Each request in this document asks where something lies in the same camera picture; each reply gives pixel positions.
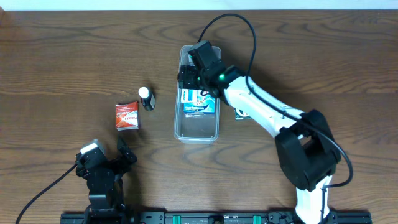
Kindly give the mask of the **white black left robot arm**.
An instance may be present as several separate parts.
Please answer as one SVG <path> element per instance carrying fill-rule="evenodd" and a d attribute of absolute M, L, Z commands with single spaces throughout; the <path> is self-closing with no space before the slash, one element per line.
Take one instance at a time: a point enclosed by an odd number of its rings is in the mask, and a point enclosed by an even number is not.
<path fill-rule="evenodd" d="M 95 139 L 76 155 L 76 175 L 86 180 L 89 189 L 88 221 L 104 218 L 121 223 L 127 218 L 122 177 L 137 157 L 122 137 L 118 137 L 117 150 L 119 155 L 109 160 L 104 147 Z"/>

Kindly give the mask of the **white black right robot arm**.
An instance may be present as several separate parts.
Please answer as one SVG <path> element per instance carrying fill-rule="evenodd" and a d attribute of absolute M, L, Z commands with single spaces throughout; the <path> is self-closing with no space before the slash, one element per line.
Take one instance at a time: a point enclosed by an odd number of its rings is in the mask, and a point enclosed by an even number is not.
<path fill-rule="evenodd" d="M 262 126 L 274 138 L 280 168 L 296 188 L 297 216 L 304 223 L 321 223 L 330 211 L 327 189 L 341 160 L 326 118 L 281 102 L 246 72 L 227 67 L 218 51 L 207 40 L 182 47 L 179 88 L 243 110 Z"/>

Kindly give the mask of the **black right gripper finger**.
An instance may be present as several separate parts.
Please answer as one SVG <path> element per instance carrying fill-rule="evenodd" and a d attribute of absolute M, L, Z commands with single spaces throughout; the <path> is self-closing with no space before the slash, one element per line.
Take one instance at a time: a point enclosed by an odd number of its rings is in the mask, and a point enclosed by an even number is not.
<path fill-rule="evenodd" d="M 178 81 L 178 86 L 181 89 L 191 89 L 191 90 L 199 89 L 198 80 L 181 79 Z"/>
<path fill-rule="evenodd" d="M 180 78 L 196 78 L 198 76 L 198 70 L 193 65 L 182 65 L 179 69 Z"/>

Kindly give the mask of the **dark syrup bottle white cap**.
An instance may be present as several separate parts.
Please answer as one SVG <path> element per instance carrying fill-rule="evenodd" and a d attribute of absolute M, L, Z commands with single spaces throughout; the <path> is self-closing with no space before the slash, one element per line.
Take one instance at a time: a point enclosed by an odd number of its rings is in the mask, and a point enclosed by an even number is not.
<path fill-rule="evenodd" d="M 152 91 L 146 87 L 140 87 L 138 94 L 141 98 L 141 104 L 147 111 L 152 111 L 155 108 L 155 96 Z"/>

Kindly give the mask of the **red Panadol box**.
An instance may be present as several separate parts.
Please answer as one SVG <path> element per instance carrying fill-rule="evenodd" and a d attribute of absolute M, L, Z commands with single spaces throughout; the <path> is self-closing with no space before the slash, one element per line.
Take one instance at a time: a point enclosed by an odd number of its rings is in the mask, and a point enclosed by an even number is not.
<path fill-rule="evenodd" d="M 118 131 L 139 129 L 138 102 L 116 105 L 116 129 Z"/>

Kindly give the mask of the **blue white medicine box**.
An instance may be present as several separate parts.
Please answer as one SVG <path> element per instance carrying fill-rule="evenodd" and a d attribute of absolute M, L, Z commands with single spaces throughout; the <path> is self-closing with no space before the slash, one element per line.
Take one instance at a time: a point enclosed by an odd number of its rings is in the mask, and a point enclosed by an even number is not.
<path fill-rule="evenodd" d="M 180 102 L 185 114 L 214 114 L 215 99 L 210 95 L 203 96 L 201 90 L 182 89 Z"/>

